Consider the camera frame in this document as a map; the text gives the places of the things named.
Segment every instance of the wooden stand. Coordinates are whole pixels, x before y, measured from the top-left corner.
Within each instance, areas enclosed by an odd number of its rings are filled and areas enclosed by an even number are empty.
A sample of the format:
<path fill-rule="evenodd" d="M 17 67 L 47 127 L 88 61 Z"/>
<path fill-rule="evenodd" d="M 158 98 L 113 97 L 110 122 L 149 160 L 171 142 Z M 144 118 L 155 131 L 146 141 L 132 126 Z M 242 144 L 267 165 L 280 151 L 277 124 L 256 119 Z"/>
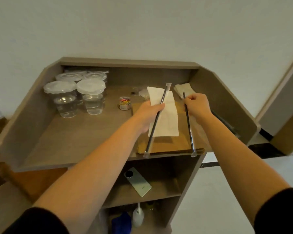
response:
<path fill-rule="evenodd" d="M 46 83 L 72 66 L 110 68 L 102 114 L 92 116 L 80 108 L 76 117 L 61 118 L 43 92 Z M 131 117 L 131 110 L 118 109 L 119 97 L 130 96 L 133 103 L 141 102 L 142 98 L 132 96 L 132 92 L 146 86 L 163 87 L 166 82 L 173 85 L 190 82 L 196 92 L 206 94 L 211 109 L 235 128 L 245 144 L 259 132 L 254 118 L 218 76 L 196 63 L 63 57 L 43 70 L 0 134 L 0 154 L 17 172 L 74 165 Z M 205 152 L 194 158 L 189 154 L 158 154 L 142 159 L 142 155 L 136 154 L 135 145 L 102 206 L 106 219 L 122 210 L 132 212 L 137 202 L 142 202 L 143 207 L 143 202 L 155 200 L 153 210 L 144 208 L 144 223 L 133 228 L 132 233 L 170 233 L 172 218 L 206 151 L 210 151 L 208 145 L 202 149 Z M 144 197 L 137 194 L 123 175 L 131 167 L 152 186 Z"/>

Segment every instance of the white bottle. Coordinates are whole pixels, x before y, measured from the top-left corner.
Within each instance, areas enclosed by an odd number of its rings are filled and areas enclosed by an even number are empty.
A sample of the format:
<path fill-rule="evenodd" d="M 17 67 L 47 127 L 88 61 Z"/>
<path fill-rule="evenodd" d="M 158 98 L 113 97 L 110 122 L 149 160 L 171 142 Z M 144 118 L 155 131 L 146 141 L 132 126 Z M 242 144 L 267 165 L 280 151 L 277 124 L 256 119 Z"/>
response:
<path fill-rule="evenodd" d="M 133 211 L 133 226 L 140 227 L 144 219 L 144 212 L 138 203 L 138 207 Z"/>

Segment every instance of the person's right arm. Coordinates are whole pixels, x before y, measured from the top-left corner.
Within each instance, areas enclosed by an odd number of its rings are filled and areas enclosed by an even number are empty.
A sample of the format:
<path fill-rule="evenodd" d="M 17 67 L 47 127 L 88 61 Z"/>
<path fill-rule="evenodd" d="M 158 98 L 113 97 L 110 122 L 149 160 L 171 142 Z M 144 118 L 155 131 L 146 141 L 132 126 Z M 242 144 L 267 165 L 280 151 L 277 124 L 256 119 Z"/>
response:
<path fill-rule="evenodd" d="M 264 203 L 290 185 L 211 113 L 206 95 L 192 94 L 184 102 L 203 127 L 235 197 L 253 225 Z"/>

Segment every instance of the person's left hand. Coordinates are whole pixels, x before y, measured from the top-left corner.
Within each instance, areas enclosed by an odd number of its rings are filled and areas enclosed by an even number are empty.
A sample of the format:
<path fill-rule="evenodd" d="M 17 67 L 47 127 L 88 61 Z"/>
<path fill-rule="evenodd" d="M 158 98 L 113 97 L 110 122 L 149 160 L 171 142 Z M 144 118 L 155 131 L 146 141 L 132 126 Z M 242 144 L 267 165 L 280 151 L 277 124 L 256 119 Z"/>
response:
<path fill-rule="evenodd" d="M 157 112 L 163 110 L 164 107 L 165 103 L 151 106 L 150 101 L 146 101 L 141 104 L 139 109 L 132 117 L 132 119 L 138 123 L 141 129 L 141 133 L 148 131 L 149 124 L 155 120 Z"/>

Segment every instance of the smartphone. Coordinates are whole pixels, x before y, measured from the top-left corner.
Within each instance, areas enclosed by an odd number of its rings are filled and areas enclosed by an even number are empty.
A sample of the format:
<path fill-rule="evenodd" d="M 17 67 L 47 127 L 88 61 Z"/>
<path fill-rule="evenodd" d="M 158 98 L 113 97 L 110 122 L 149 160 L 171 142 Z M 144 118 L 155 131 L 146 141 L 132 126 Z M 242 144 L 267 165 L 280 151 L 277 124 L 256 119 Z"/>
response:
<path fill-rule="evenodd" d="M 124 173 L 124 176 L 136 190 L 136 192 L 143 197 L 152 186 L 141 176 L 135 168 L 129 169 Z"/>

